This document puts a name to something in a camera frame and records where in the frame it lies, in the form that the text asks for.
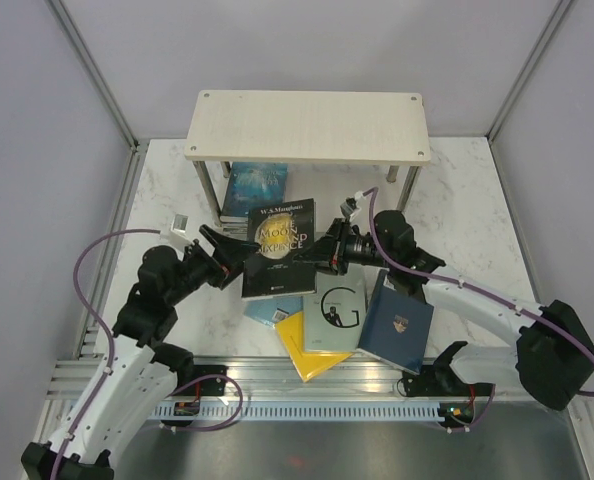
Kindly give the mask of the black Moon and Sixpence book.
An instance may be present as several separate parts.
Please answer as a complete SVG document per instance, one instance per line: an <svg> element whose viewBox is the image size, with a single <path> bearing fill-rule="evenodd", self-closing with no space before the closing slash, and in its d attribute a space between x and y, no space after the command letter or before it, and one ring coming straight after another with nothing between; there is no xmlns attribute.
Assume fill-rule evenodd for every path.
<svg viewBox="0 0 594 480"><path fill-rule="evenodd" d="M241 296L259 300L304 295L316 290L315 267L295 257L315 241L312 198L249 211L247 239L259 245L244 266Z"/></svg>

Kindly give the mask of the teal sea cover book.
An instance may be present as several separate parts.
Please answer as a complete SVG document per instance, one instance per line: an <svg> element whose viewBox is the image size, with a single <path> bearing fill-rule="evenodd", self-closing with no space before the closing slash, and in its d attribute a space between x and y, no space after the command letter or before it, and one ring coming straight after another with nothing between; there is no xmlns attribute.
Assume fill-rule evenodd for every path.
<svg viewBox="0 0 594 480"><path fill-rule="evenodd" d="M244 222L250 209L282 203L287 177L287 164L234 163L221 209L221 220Z"/></svg>

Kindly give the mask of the grey Great Gatsby book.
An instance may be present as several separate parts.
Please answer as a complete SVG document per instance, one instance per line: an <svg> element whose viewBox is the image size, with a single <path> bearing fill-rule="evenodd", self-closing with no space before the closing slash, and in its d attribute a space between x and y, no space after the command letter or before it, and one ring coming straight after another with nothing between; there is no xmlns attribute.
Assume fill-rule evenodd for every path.
<svg viewBox="0 0 594 480"><path fill-rule="evenodd" d="M363 269L350 265L344 276L318 273L316 292L304 298L306 352L352 352L366 315Z"/></svg>

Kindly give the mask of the green fantasy cover book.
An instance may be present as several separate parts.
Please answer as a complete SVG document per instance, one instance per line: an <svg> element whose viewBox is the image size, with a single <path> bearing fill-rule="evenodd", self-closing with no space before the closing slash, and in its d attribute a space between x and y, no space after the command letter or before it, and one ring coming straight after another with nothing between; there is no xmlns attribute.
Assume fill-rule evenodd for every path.
<svg viewBox="0 0 594 480"><path fill-rule="evenodd" d="M233 237L247 237L247 229L246 228L223 228L222 232L226 235L233 236Z"/></svg>

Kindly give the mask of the purple Robinson Crusoe book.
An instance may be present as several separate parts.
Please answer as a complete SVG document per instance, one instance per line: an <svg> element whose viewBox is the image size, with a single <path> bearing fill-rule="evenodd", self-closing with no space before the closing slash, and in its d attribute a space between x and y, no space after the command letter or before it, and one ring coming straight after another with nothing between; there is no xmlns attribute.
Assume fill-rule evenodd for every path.
<svg viewBox="0 0 594 480"><path fill-rule="evenodd" d="M224 231L246 231L248 228L248 221L223 221L221 224Z"/></svg>

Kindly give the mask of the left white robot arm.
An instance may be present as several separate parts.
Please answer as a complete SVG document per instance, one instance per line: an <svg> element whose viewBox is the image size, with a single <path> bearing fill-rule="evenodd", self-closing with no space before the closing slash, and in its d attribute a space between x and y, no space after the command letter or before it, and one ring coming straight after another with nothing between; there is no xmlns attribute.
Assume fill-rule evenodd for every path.
<svg viewBox="0 0 594 480"><path fill-rule="evenodd" d="M101 323L108 351L63 423L44 443L31 442L21 463L30 479L111 479L122 454L165 398L188 393L191 352L166 343L175 307L208 285L220 290L243 271L259 244L224 236L206 225L213 246L173 236L142 256L137 281L113 326Z"/></svg>

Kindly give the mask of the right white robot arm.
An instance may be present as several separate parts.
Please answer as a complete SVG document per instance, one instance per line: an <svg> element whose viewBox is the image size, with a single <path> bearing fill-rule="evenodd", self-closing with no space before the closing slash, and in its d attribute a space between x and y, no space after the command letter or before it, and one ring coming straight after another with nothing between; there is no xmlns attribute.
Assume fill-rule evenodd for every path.
<svg viewBox="0 0 594 480"><path fill-rule="evenodd" d="M296 255L322 273L343 275L349 265L385 268L402 293L473 322L503 341L484 347L455 341L433 365L435 385L448 394L467 384L521 388L552 410L564 410L594 374L594 343L576 311L555 300L544 306L493 291L458 273L418 246L397 210L379 212L362 234L336 218L312 246Z"/></svg>

